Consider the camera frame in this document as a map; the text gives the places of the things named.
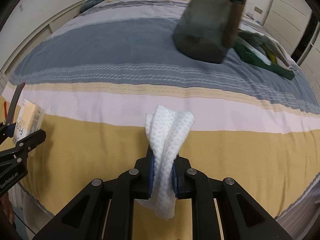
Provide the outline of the white waffle cloth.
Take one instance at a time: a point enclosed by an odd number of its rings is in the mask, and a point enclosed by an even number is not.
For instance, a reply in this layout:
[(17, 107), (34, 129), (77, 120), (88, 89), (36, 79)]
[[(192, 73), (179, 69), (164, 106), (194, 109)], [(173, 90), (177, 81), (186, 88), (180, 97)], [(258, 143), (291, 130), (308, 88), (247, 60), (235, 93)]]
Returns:
[(171, 219), (175, 215), (172, 167), (194, 120), (190, 112), (173, 111), (161, 105), (155, 113), (146, 114), (145, 132), (153, 151), (154, 177), (151, 198), (138, 202), (159, 218)]

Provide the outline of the yellow textured cloth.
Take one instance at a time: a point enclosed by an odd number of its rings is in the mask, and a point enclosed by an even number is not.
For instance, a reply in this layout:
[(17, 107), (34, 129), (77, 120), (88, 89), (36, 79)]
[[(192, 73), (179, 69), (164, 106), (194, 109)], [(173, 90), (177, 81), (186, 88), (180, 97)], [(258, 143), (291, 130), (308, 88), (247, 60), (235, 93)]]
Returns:
[(277, 63), (277, 58), (275, 56), (275, 54), (267, 47), (266, 44), (262, 44), (261, 45), (262, 49), (265, 51), (266, 56), (268, 57), (268, 59), (274, 63), (274, 64), (278, 64)]

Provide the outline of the facial tissue pack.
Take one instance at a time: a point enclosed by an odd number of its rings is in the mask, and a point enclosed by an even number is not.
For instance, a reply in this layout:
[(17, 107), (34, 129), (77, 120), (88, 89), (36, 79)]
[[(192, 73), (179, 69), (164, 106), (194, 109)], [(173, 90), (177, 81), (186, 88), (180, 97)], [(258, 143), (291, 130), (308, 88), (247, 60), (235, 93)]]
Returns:
[(24, 100), (16, 121), (13, 143), (20, 141), (41, 128), (44, 109), (35, 103)]

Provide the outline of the grey fleece cloth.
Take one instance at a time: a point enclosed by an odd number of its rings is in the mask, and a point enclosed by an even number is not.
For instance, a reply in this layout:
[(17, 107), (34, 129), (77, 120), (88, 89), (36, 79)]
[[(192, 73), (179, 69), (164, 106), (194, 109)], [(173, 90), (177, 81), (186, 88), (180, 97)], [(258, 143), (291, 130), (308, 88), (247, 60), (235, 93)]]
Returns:
[(252, 33), (247, 30), (239, 31), (238, 36), (266, 57), (268, 57), (267, 53), (271, 52), (276, 57), (277, 62), (278, 60), (281, 61), (281, 67), (293, 71), (293, 67), (287, 60), (286, 50), (274, 39), (267, 35), (260, 35), (259, 33)]

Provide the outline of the striped bed cover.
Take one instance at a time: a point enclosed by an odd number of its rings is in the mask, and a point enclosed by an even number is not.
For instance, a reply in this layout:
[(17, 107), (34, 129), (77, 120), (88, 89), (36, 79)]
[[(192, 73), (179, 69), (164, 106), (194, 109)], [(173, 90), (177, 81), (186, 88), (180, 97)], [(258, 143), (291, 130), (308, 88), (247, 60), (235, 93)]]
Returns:
[(105, 0), (57, 29), (1, 95), (45, 111), (47, 139), (19, 193), (34, 235), (92, 179), (133, 166), (156, 140), (158, 109), (194, 123), (180, 147), (193, 167), (233, 177), (293, 237), (319, 217), (319, 103), (293, 61), (287, 80), (230, 50), (223, 63), (181, 54), (172, 33), (189, 0)]

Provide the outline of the teal cloth on nightstand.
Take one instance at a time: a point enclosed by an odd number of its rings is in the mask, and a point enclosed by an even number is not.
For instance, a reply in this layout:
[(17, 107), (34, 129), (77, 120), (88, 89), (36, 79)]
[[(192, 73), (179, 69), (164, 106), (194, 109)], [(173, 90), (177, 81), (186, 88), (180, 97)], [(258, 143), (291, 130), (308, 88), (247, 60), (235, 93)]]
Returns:
[(85, 12), (86, 10), (94, 7), (95, 5), (103, 2), (103, 1), (104, 1), (104, 0), (86, 0), (86, 1), (82, 4), (82, 6), (81, 6), (81, 8), (80, 8), (80, 14), (83, 13), (83, 12)]

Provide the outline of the green tray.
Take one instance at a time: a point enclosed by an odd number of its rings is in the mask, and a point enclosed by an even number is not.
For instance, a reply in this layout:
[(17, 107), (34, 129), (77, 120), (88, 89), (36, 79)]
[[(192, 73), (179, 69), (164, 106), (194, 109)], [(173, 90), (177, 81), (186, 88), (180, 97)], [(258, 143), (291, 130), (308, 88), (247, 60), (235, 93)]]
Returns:
[(247, 64), (268, 70), (288, 80), (292, 80), (295, 77), (293, 70), (283, 68), (271, 62), (264, 54), (242, 38), (237, 38), (233, 48), (240, 59)]

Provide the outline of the white wardrobe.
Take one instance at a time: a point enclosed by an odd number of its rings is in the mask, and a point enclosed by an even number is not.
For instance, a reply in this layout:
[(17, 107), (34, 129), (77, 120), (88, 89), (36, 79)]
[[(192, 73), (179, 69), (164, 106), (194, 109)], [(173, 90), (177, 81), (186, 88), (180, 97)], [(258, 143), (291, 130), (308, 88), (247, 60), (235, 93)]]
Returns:
[(310, 34), (314, 16), (305, 0), (273, 0), (264, 28), (284, 47), (291, 58), (319, 81), (319, 21)]

